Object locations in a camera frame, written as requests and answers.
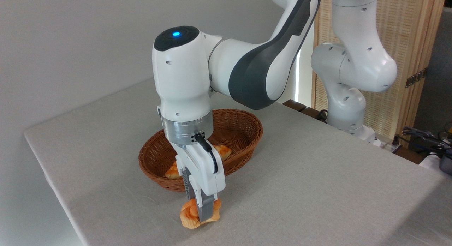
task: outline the bread roll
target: bread roll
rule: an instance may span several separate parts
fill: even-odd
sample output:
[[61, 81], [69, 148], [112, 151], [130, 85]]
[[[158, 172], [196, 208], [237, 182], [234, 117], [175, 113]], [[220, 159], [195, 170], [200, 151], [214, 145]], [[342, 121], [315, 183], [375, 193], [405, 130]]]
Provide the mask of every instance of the bread roll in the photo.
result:
[[194, 229], [208, 222], [217, 221], [220, 219], [220, 207], [221, 201], [218, 198], [213, 202], [213, 215], [210, 219], [203, 222], [199, 222], [199, 216], [197, 213], [196, 199], [192, 198], [182, 206], [180, 210], [180, 220], [182, 225], [189, 229]]
[[165, 177], [166, 178], [170, 178], [170, 179], [178, 179], [178, 178], [180, 178], [179, 172], [177, 171], [176, 161], [174, 161], [173, 165], [165, 173]]

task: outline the table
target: table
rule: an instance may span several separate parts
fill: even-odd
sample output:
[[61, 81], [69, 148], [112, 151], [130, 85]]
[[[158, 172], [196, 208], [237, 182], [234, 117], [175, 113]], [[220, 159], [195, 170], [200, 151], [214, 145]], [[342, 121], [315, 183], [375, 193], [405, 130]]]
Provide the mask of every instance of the table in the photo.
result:
[[152, 79], [25, 132], [86, 245], [452, 245], [452, 183], [286, 106], [254, 111], [263, 137], [226, 177], [221, 218], [182, 227], [184, 193], [138, 165], [162, 128]]

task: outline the wicker basket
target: wicker basket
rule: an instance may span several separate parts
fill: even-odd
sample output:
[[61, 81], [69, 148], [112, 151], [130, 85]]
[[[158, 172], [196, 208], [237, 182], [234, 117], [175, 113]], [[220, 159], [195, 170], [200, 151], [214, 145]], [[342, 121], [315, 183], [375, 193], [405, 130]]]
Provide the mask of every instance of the wicker basket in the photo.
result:
[[[232, 150], [223, 161], [225, 176], [239, 170], [250, 160], [262, 133], [262, 124], [251, 113], [237, 109], [213, 111], [213, 134], [208, 139], [212, 145], [225, 145]], [[164, 177], [175, 156], [176, 151], [160, 130], [144, 144], [138, 160], [142, 171], [154, 182], [172, 191], [185, 192], [182, 178]]]

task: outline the robotic arm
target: robotic arm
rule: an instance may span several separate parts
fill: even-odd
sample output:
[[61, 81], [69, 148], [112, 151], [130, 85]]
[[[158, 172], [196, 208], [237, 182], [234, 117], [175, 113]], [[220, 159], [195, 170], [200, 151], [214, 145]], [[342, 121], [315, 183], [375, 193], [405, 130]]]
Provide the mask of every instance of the robotic arm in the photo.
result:
[[379, 146], [363, 124], [366, 100], [358, 90], [383, 92], [397, 77], [376, 30], [376, 0], [332, 0], [332, 24], [343, 44], [322, 43], [311, 57], [326, 89], [328, 124]]
[[273, 0], [285, 9], [273, 35], [250, 44], [180, 26], [154, 42], [152, 65], [165, 137], [189, 199], [196, 198], [200, 221], [213, 214], [225, 188], [219, 154], [207, 140], [213, 133], [209, 90], [263, 109], [283, 93], [289, 70], [317, 13], [320, 0]]

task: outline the pastry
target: pastry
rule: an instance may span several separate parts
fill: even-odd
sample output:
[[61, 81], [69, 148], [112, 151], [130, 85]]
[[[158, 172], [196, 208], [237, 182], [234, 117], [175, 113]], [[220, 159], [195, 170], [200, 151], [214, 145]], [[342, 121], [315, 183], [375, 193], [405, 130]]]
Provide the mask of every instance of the pastry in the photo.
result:
[[213, 202], [212, 217], [203, 222], [199, 222], [199, 217], [197, 214], [196, 199], [192, 198], [182, 206], [179, 217], [180, 217], [180, 220], [184, 227], [189, 228], [189, 229], [194, 229], [207, 222], [217, 221], [218, 219], [220, 219], [220, 207], [221, 207], [221, 201], [218, 198], [217, 200], [215, 200]]
[[170, 178], [170, 179], [178, 179], [178, 178], [180, 178], [179, 172], [177, 171], [176, 161], [174, 161], [173, 165], [165, 173], [165, 177], [166, 178]]
[[227, 146], [216, 146], [214, 145], [215, 150], [220, 154], [221, 160], [224, 161], [229, 155], [231, 155], [232, 150]]

